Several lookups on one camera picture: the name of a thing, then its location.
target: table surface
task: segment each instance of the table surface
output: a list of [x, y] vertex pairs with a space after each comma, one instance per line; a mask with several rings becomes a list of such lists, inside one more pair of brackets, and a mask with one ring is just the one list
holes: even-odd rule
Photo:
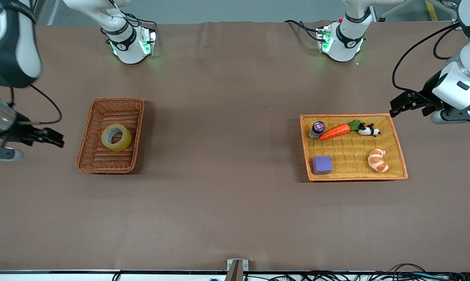
[[[351, 61], [317, 52], [285, 23], [164, 25], [156, 57], [128, 66], [99, 27], [38, 27], [37, 86], [61, 107], [64, 149], [0, 162], [0, 269], [225, 268], [470, 271], [470, 124], [437, 126], [420, 111], [394, 122], [408, 180], [310, 183], [301, 114], [387, 112], [392, 68], [447, 23], [374, 23]], [[421, 89], [442, 67], [435, 40], [399, 68]], [[443, 41], [442, 55], [466, 43]], [[8, 89], [0, 97], [8, 98]], [[146, 100], [133, 174], [82, 174], [75, 162], [95, 98]], [[56, 112], [29, 89], [19, 112]]]

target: can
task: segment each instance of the can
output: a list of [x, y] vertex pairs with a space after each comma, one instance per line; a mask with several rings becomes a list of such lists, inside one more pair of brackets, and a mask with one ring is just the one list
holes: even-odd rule
[[309, 137], [312, 139], [317, 139], [320, 137], [320, 135], [323, 133], [325, 130], [325, 124], [321, 121], [315, 122], [313, 126], [311, 127], [311, 130], [309, 130]]

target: masking tape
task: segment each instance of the masking tape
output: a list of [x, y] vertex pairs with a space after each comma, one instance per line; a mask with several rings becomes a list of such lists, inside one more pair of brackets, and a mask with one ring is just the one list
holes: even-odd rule
[[[116, 144], [112, 144], [112, 137], [120, 132], [122, 132], [121, 140], [119, 140]], [[113, 124], [108, 126], [108, 128], [103, 131], [103, 134], [101, 135], [101, 142], [103, 142], [104, 146], [115, 152], [123, 151], [131, 143], [131, 133], [121, 124]]]

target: orange carrot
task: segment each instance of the orange carrot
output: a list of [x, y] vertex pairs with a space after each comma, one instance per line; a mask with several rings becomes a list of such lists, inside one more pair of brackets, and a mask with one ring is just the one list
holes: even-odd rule
[[349, 133], [351, 130], [358, 130], [359, 124], [360, 124], [360, 121], [358, 120], [353, 120], [347, 124], [342, 124], [336, 128], [333, 128], [331, 130], [324, 132], [318, 139], [320, 140], [331, 139], [333, 137], [345, 135], [346, 133]]

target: brown wicker basket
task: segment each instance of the brown wicker basket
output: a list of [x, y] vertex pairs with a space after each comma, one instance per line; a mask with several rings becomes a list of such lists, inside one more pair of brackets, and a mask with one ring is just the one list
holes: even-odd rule
[[[98, 98], [87, 114], [82, 143], [77, 155], [77, 170], [83, 173], [127, 174], [136, 165], [138, 144], [144, 114], [140, 98]], [[120, 152], [108, 149], [101, 134], [112, 124], [122, 124], [131, 133], [131, 143]], [[121, 133], [114, 136], [116, 142]]]
[[[374, 123], [382, 134], [372, 137], [349, 132], [326, 140], [311, 139], [308, 136], [311, 126], [317, 121], [322, 121], [325, 124], [325, 130], [330, 130], [354, 119], [367, 124]], [[404, 180], [408, 178], [403, 152], [389, 114], [301, 115], [300, 120], [309, 180]], [[374, 149], [384, 149], [387, 152], [384, 160], [390, 166], [390, 170], [386, 173], [378, 173], [368, 165], [368, 156]], [[313, 174], [313, 158], [326, 155], [332, 158], [333, 171], [330, 174]]]

